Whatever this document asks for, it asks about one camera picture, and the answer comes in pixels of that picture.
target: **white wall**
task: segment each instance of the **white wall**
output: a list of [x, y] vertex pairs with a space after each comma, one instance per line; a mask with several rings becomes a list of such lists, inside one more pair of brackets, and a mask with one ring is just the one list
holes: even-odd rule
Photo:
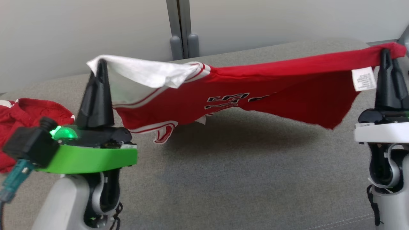
[[0, 93], [88, 73], [100, 54], [170, 61], [165, 0], [1, 0]]
[[409, 0], [190, 0], [200, 55], [306, 39], [397, 39], [409, 25]]

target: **green light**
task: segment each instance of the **green light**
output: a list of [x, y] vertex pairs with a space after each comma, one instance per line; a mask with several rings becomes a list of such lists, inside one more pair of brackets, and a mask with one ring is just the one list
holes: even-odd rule
[[68, 138], [68, 139], [76, 139], [78, 138], [77, 133], [74, 131], [74, 129], [69, 128], [69, 127], [61, 127], [58, 126], [56, 129], [54, 129], [53, 131], [51, 131], [51, 135], [52, 138], [54, 140], [58, 140], [61, 138]]

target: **basketball jersey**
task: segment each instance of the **basketball jersey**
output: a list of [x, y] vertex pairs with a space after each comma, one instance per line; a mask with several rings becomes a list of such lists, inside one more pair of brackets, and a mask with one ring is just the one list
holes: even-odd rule
[[[359, 94], [354, 89], [351, 70], [378, 66], [380, 52], [385, 48], [390, 49], [393, 59], [406, 52], [404, 46], [388, 43], [363, 50], [256, 65], [216, 68], [199, 62], [184, 66], [166, 63], [181, 68], [173, 76], [179, 85], [173, 80], [175, 78], [159, 76], [151, 67], [148, 76], [152, 77], [144, 74], [123, 77], [128, 73], [124, 67], [115, 71], [115, 65], [120, 62], [115, 63], [115, 56], [100, 56], [92, 62], [100, 58], [107, 60], [113, 108], [124, 126], [133, 133], [156, 132], [154, 142], [161, 144], [168, 140], [177, 125], [194, 121], [204, 124], [206, 115], [232, 107], [333, 129]], [[158, 62], [145, 62], [147, 64], [139, 66], [137, 72], [152, 63], [158, 64], [159, 71], [166, 69]], [[161, 82], [159, 86], [152, 86], [152, 82], [146, 80], [157, 76]]]

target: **gray cushion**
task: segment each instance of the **gray cushion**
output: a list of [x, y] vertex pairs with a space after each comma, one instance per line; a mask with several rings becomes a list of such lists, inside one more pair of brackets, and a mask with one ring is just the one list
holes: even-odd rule
[[[246, 65], [366, 47], [327, 39], [175, 62]], [[0, 98], [53, 100], [76, 114], [87, 78], [37, 83]], [[206, 125], [178, 127], [165, 145], [155, 145], [153, 134], [135, 135], [138, 165], [121, 175], [121, 229], [374, 229], [365, 190], [369, 149], [353, 140], [358, 115], [373, 101], [373, 90], [360, 94], [334, 131], [233, 108]], [[30, 229], [57, 178], [32, 174], [6, 206], [6, 230]]]

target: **red fabric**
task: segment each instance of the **red fabric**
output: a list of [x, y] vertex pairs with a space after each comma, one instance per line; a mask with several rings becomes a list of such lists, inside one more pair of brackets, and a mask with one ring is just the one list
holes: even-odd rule
[[[74, 122], [72, 113], [53, 101], [30, 98], [21, 98], [16, 102], [0, 100], [0, 148], [18, 127], [39, 126], [42, 117], [52, 118], [58, 125]], [[15, 160], [0, 151], [0, 173], [9, 172], [15, 163]]]
[[156, 131], [157, 143], [165, 142], [174, 126], [192, 123], [205, 114], [229, 107], [271, 113], [333, 129], [359, 94], [354, 90], [351, 70], [378, 66], [384, 48], [390, 49], [393, 59], [406, 52], [404, 46], [388, 43], [288, 61], [210, 67], [205, 77], [185, 82], [178, 89], [167, 88], [146, 104], [137, 102], [114, 107], [124, 126], [132, 132]]

